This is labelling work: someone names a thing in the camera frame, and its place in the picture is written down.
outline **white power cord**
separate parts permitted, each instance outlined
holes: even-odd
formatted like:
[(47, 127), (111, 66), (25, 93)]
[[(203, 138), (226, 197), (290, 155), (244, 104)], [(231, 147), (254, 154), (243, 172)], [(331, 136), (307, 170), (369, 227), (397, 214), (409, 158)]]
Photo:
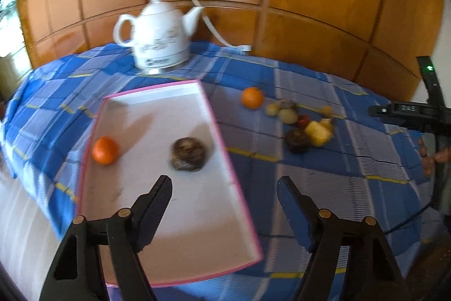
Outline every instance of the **white power cord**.
[[(200, 2), (198, 0), (191, 0), (191, 2), (193, 2), (193, 4), (196, 7), (202, 7), (202, 5), (200, 4)], [(232, 44), (229, 44), (227, 41), (225, 41), (221, 35), (219, 35), (218, 31), (216, 31), (215, 27), (213, 26), (213, 23), (211, 23), (210, 19), (208, 18), (207, 15), (202, 14), (202, 20), (204, 20), (205, 25), (207, 26), (207, 28), (210, 30), (210, 32), (213, 34), (214, 37), (216, 37), (216, 39), (223, 45), (229, 47), (229, 48), (234, 48), (234, 49), (238, 49), (241, 51), (251, 51), (252, 47), (251, 45), (238, 45), (238, 46), (234, 46)]]

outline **brass screw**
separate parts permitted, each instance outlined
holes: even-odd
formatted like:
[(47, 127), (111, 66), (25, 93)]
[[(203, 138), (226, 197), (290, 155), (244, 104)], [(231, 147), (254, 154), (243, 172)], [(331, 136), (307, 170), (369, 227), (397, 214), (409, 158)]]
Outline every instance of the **brass screw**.
[(84, 221), (84, 217), (83, 217), (83, 216), (76, 216), (76, 217), (73, 219), (72, 223), (73, 223), (74, 225), (79, 225), (79, 224), (81, 224), (83, 221)]
[(131, 211), (128, 208), (122, 208), (119, 212), (118, 215), (119, 217), (128, 217), (130, 215)]
[(319, 217), (330, 218), (331, 215), (332, 215), (332, 213), (328, 209), (320, 209), (319, 210)]
[(376, 224), (376, 219), (371, 216), (368, 216), (365, 217), (365, 222), (370, 226), (374, 226)]

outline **kettle lid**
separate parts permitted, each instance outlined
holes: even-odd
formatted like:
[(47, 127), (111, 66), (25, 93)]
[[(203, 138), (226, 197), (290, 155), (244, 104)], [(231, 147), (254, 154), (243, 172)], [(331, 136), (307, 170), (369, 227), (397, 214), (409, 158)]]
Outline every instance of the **kettle lid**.
[(150, 0), (150, 3), (144, 7), (141, 15), (156, 15), (158, 13), (173, 11), (174, 9), (175, 8), (169, 2), (162, 2), (162, 0)]

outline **tablecloth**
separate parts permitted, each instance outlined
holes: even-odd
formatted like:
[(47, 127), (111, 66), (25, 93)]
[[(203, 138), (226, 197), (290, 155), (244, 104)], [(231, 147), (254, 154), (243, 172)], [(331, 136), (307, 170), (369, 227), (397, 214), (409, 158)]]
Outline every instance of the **tablecloth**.
[[(168, 291), (176, 293), (175, 299), (181, 299), (179, 293), (187, 299), (189, 295), (207, 300), (289, 299), (309, 254), (298, 246), (276, 199), (275, 182), (283, 175), (289, 175), (319, 208), (357, 221), (372, 215), (383, 230), (428, 202), (418, 132), (368, 117), (368, 106), (385, 104), (387, 99), (355, 83), (207, 42), (191, 44), (187, 66), (143, 76), (129, 49), (108, 44), (33, 71), (9, 102), (1, 127), (8, 167), (59, 237), (74, 216), (80, 162), (102, 99), (118, 91), (195, 78), (202, 81), (220, 126), (264, 260), (238, 273)], [(242, 90), (251, 86), (264, 92), (267, 103), (295, 101), (299, 112), (311, 119), (320, 119), (322, 106), (332, 106), (334, 138), (322, 148), (290, 153), (282, 139), (288, 126), (266, 116), (263, 109), (241, 105)], [(421, 219), (387, 237), (404, 273), (420, 240), (432, 235), (438, 221), (428, 209)], [(342, 248), (331, 297), (339, 293), (347, 251)]]

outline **kettle spout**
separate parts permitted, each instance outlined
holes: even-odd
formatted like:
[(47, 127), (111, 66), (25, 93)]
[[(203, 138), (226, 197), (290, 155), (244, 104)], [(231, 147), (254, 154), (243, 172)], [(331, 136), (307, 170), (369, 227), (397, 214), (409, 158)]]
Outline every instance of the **kettle spout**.
[(196, 32), (197, 23), (202, 9), (204, 8), (193, 7), (186, 15), (183, 16), (183, 28), (185, 29), (185, 33), (188, 37), (191, 37)]

